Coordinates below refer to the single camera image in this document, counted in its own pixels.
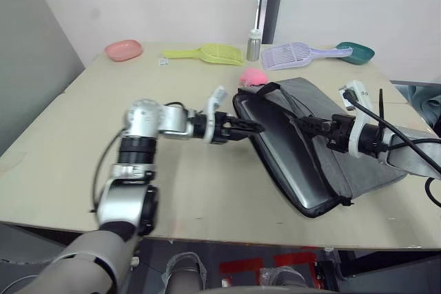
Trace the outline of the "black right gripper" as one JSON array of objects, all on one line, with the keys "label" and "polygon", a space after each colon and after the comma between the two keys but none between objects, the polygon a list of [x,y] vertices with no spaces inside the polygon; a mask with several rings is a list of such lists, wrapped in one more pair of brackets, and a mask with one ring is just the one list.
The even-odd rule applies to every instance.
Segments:
[{"label": "black right gripper", "polygon": [[328,136],[327,147],[340,153],[349,150],[349,137],[355,123],[355,116],[333,114],[331,120],[303,116],[297,118],[293,126],[302,134]]}]

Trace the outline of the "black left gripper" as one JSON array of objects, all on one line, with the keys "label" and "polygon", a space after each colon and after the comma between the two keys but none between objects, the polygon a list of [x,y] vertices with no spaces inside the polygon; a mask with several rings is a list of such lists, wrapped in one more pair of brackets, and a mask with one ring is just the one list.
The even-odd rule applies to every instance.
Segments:
[{"label": "black left gripper", "polygon": [[255,136],[265,130],[256,121],[230,116],[225,112],[215,112],[214,133],[211,144],[224,144]]}]

